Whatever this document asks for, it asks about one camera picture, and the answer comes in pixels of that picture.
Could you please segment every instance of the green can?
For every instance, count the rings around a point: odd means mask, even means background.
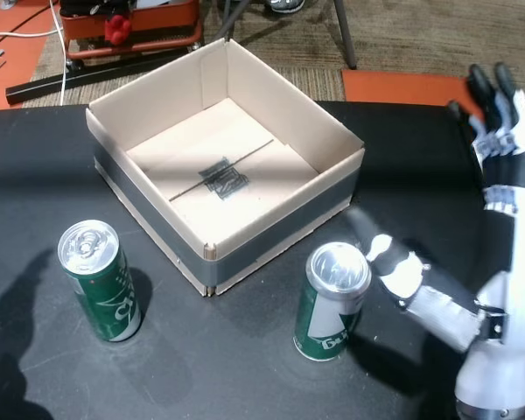
[[[355,246],[330,242],[311,253],[305,273],[294,344],[308,359],[329,361],[347,345],[371,271]]]
[[[134,334],[141,314],[115,230],[100,220],[76,223],[60,238],[58,254],[97,335],[122,341]]]

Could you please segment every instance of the white cable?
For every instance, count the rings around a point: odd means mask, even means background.
[[[60,87],[60,106],[64,104],[64,89],[67,85],[67,49],[64,47],[64,39],[62,38],[62,30],[60,29],[59,20],[56,18],[54,11],[53,0],[49,0],[51,5],[52,19],[54,20],[54,26],[56,26],[56,32],[59,34],[60,46],[62,47],[62,86]]]
[[[18,33],[18,32],[0,32],[0,37],[14,37],[14,38],[40,38],[40,37],[48,37],[49,35],[53,35],[56,33],[57,30],[53,29],[49,32],[40,32],[40,33]]]

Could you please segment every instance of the chair leg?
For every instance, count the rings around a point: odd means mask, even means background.
[[[224,38],[228,34],[228,31],[235,24],[237,18],[245,11],[245,9],[247,9],[250,3],[251,0],[241,0],[239,4],[235,6],[234,11],[231,13],[231,16],[224,21],[224,23],[221,25],[221,28],[214,35],[213,41],[216,41],[220,38]]]
[[[347,11],[344,7],[343,0],[334,0],[334,8],[336,9],[336,16],[339,19],[340,35],[342,36],[342,42],[344,43],[344,49],[346,52],[346,63],[348,63],[348,67],[355,70],[356,52],[354,50],[354,44],[352,43],[352,36],[350,36]]]
[[[224,4],[224,16],[222,18],[222,22],[226,22],[228,20],[230,10],[231,10],[231,0],[226,0]],[[226,41],[229,41],[229,31],[227,31],[226,33]]]

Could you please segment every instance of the robotic hand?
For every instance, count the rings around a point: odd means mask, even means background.
[[[471,66],[467,86],[483,124],[456,102],[450,111],[472,140],[485,219],[475,297],[439,267],[383,233],[361,210],[346,216],[395,304],[442,341],[468,352],[455,387],[463,419],[525,418],[525,94],[508,68],[494,89]]]

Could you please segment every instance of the black table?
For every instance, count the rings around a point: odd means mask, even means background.
[[[322,102],[367,142],[357,200],[469,281],[482,202],[442,108]],[[4,419],[439,419],[460,357],[374,283],[358,335],[315,363],[292,333],[305,259],[354,241],[337,216],[219,297],[201,297],[132,219],[92,160],[84,107],[0,111],[0,415]],[[145,320],[92,333],[56,257],[64,230],[111,224]]]

